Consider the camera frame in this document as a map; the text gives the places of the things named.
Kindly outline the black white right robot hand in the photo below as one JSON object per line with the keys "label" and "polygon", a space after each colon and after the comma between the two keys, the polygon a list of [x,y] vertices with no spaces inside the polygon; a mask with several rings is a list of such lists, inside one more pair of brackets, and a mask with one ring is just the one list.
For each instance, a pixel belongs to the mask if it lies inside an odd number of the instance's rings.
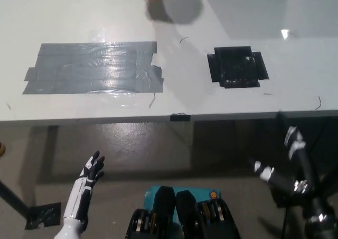
{"label": "black white right robot hand", "polygon": [[280,174],[276,168],[263,164],[256,159],[250,159],[249,164],[255,175],[265,182],[271,193],[280,197],[308,197],[317,195],[320,180],[306,151],[306,142],[295,126],[287,130],[284,145],[288,149],[288,159],[299,165],[300,179],[291,179]]}

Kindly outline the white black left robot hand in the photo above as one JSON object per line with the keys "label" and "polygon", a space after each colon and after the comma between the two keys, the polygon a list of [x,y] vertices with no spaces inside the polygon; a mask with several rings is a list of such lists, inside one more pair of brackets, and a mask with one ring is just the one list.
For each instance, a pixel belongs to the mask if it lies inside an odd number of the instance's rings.
{"label": "white black left robot hand", "polygon": [[72,218],[84,223],[88,219],[88,210],[92,192],[97,181],[104,175],[105,157],[96,151],[86,162],[75,180],[63,218]]}

